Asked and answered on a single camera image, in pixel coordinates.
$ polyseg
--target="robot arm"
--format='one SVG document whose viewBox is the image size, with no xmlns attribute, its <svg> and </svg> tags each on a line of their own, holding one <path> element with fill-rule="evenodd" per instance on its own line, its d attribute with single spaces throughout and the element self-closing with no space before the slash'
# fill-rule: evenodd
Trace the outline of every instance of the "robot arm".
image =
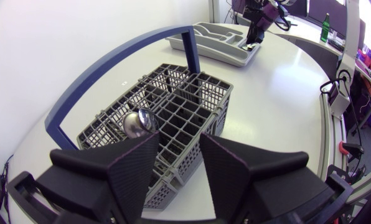
<svg viewBox="0 0 371 224">
<path fill-rule="evenodd" d="M 282 5 L 290 6 L 296 0 L 255 0 L 247 2 L 243 16 L 251 20 L 246 44 L 261 43 L 265 37 L 265 31 L 280 17 L 284 20 L 286 28 L 282 28 L 276 22 L 276 25 L 281 29 L 289 30 L 290 25 L 284 19 L 286 9 Z"/>
</svg>

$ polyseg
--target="round table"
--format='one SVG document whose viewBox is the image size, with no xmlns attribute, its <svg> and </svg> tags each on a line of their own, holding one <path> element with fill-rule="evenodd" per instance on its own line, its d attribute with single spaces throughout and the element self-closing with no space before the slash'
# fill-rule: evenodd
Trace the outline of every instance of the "round table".
<svg viewBox="0 0 371 224">
<path fill-rule="evenodd" d="M 248 27 L 228 25 L 247 33 Z M 72 139 L 101 109 L 162 63 L 186 65 L 185 53 L 160 40 L 123 60 L 95 83 L 73 107 L 61 127 Z M 328 81 L 322 68 L 292 43 L 267 32 L 260 49 L 238 68 L 200 56 L 201 70 L 234 85 L 221 137 L 278 152 L 304 151 L 317 172 L 321 148 L 319 87 Z M 45 114 L 24 138 L 10 162 L 9 180 L 26 170 L 38 178 L 51 166 L 49 152 L 58 148 L 44 128 Z M 13 223 L 30 223 L 9 197 Z M 201 220 L 214 218 L 202 163 L 163 211 L 144 211 L 144 218 Z"/>
</svg>

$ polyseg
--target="basket handle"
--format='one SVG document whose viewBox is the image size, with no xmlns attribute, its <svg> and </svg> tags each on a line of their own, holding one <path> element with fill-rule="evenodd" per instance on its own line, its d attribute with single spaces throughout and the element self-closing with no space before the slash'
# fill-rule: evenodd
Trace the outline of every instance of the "basket handle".
<svg viewBox="0 0 371 224">
<path fill-rule="evenodd" d="M 182 36 L 189 71 L 191 73 L 199 73 L 197 45 L 195 43 L 194 28 L 192 26 L 165 27 L 140 35 L 104 55 L 86 69 L 67 88 L 54 104 L 44 121 L 46 131 L 50 137 L 61 149 L 78 149 L 60 127 L 61 122 L 74 104 L 100 77 L 127 56 L 157 40 L 176 34 L 181 34 Z"/>
</svg>

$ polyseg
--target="black cable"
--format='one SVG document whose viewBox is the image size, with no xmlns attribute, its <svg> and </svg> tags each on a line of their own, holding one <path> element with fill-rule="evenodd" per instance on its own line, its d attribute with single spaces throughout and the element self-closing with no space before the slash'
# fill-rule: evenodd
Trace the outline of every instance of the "black cable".
<svg viewBox="0 0 371 224">
<path fill-rule="evenodd" d="M 343 71 L 346 72 L 346 73 L 350 76 L 350 73 L 349 73 L 347 70 L 343 70 Z M 353 112 L 353 116 L 354 116 L 355 125 L 356 125 L 356 128 L 357 128 L 357 133 L 358 133 L 358 135 L 359 135 L 359 142 L 360 142 L 360 146 L 362 146 L 362 142 L 361 142 L 361 134 L 360 134 L 360 128 L 359 128 L 359 122 L 357 121 L 357 116 L 355 115 L 353 101 L 352 101 L 352 98 L 350 97 L 350 93 L 349 93 L 349 91 L 347 90 L 347 87 L 346 87 L 346 81 L 345 81 L 345 80 L 343 81 L 343 85 L 345 86 L 347 96 L 349 97 L 350 104 L 352 105 L 352 112 Z M 359 168 L 360 161 L 361 161 L 361 157 L 359 158 L 359 162 L 357 163 L 357 166 L 355 167 L 355 169 L 354 169 L 354 171 L 353 171 L 351 177 L 354 176 L 355 172 L 356 172 L 357 169 Z"/>
<path fill-rule="evenodd" d="M 11 224 L 11 219 L 10 219 L 10 212 L 9 212 L 9 194 L 6 189 L 6 185 L 8 183 L 9 161 L 13 156 L 14 155 L 11 155 L 7 159 L 6 163 L 4 164 L 4 168 L 3 168 L 3 172 L 1 176 L 1 181 L 2 181 L 3 188 L 4 188 L 4 197 L 3 197 L 4 198 L 4 209 L 6 209 L 7 211 L 7 217 L 8 217 L 8 221 L 10 224 Z"/>
<path fill-rule="evenodd" d="M 352 101 L 352 98 L 350 97 L 349 91 L 347 90 L 347 87 L 346 87 L 345 82 L 343 82 L 343 84 L 344 84 L 344 86 L 345 86 L 347 96 L 348 96 L 349 99 L 350 99 L 350 104 L 352 105 L 352 112 L 353 112 L 353 116 L 354 116 L 355 125 L 357 126 L 357 127 L 356 127 L 356 128 L 357 128 L 357 133 L 359 134 L 360 146 L 362 146 L 362 143 L 361 143 L 361 134 L 360 134 L 360 128 L 359 128 L 359 122 L 357 121 L 357 116 L 355 115 L 353 101 Z"/>
<path fill-rule="evenodd" d="M 334 80 L 329 80 L 328 82 L 322 84 L 320 86 L 320 92 L 321 92 L 321 94 L 328 94 L 329 95 L 329 91 L 323 91 L 322 88 L 324 88 L 326 85 L 332 84 L 334 82 L 338 82 L 339 83 L 339 81 L 344 81 L 344 79 L 343 78 L 335 78 Z"/>
<path fill-rule="evenodd" d="M 231 11 L 231 7 L 230 7 L 230 9 L 228 10 L 227 15 L 225 16 L 224 23 L 225 23 L 225 21 L 227 20 L 227 16 L 228 16 L 228 14 L 230 13 L 230 11 Z"/>
<path fill-rule="evenodd" d="M 283 16 L 280 16 L 280 18 L 284 21 L 284 23 L 286 24 L 286 28 L 280 26 L 277 21 L 274 21 L 274 23 L 283 31 L 289 31 L 291 29 L 291 25 L 288 23 L 288 21 L 285 19 L 285 17 Z"/>
</svg>

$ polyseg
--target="gray plastic basket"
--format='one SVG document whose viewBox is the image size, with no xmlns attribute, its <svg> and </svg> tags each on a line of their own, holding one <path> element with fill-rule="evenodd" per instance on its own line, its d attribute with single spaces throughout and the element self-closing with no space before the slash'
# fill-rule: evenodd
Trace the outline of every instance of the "gray plastic basket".
<svg viewBox="0 0 371 224">
<path fill-rule="evenodd" d="M 123 116 L 149 108 L 157 116 L 160 140 L 144 207 L 164 209 L 202 162 L 199 134 L 221 134 L 232 88 L 203 72 L 162 64 L 101 111 L 78 135 L 78 145 L 124 141 Z"/>
</svg>

